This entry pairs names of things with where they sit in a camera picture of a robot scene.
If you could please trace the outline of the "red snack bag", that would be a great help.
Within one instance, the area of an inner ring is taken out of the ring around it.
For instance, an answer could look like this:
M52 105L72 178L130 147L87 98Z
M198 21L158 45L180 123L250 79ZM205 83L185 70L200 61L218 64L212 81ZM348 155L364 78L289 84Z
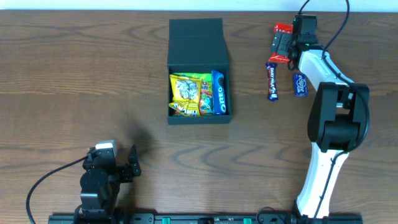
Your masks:
M293 33L293 25L288 25L288 24L283 24L283 23L276 23L274 26L274 35L276 32L285 32L285 33L290 33L292 35ZM275 63L288 63L289 58L288 56L282 56L282 55L277 55L276 53L271 52L271 56L269 58L270 62L275 62Z

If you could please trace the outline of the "small blue candy pack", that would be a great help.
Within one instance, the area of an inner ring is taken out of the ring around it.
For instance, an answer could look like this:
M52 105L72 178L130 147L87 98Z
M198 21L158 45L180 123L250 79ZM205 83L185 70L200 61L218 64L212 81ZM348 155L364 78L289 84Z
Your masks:
M294 96L306 97L308 96L307 77L301 73L293 75Z

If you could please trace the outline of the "Dairy Milk chocolate bar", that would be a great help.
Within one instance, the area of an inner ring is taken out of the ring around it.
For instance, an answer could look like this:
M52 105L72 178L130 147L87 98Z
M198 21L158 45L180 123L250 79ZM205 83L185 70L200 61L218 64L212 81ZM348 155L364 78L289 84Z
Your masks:
M277 88L275 83L275 69L277 67L276 63L267 62L267 76L268 76L268 100L269 101L277 101L279 99L277 95Z

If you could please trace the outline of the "blue Oreo pack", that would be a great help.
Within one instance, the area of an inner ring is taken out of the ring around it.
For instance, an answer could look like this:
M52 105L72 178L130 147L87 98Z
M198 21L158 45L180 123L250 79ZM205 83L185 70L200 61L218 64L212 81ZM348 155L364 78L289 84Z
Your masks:
M213 114L226 114L226 95L224 89L224 75L216 70L211 71L213 78Z

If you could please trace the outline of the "dark green box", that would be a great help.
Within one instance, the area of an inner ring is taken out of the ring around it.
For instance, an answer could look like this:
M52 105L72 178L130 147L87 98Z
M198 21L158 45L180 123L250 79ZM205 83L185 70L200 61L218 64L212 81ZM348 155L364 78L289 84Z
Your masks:
M233 118L230 96L229 52L224 39L223 20L171 19L169 20L168 74L210 73L224 75L226 114L218 116L174 116L168 109L167 122L175 124L228 124Z

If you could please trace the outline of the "yellow snack bag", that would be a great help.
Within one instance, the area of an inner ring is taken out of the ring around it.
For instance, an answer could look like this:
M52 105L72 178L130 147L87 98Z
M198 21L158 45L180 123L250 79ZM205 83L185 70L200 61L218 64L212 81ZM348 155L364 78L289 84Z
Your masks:
M182 116L200 116L201 79L170 75L172 102L169 107Z

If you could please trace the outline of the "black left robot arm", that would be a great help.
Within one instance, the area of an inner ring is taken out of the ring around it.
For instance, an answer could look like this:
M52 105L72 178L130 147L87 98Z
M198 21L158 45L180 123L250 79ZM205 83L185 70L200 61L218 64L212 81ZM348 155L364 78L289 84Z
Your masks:
M85 173L80 179L81 205L74 212L74 223L123 223L126 216L116 208L120 185L141 175L136 146L132 146L125 164L116 163L113 140L91 147L83 161Z

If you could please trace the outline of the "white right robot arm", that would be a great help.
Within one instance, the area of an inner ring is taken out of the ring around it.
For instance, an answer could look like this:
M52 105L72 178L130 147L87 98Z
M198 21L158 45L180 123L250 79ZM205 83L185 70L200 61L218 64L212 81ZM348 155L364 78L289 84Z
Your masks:
M316 16L300 12L289 28L288 39L275 40L272 49L284 50L289 70L306 75L317 92L307 123L312 156L294 204L294 222L352 222L350 217L331 217L329 204L344 161L368 133L369 88L343 75L318 43Z

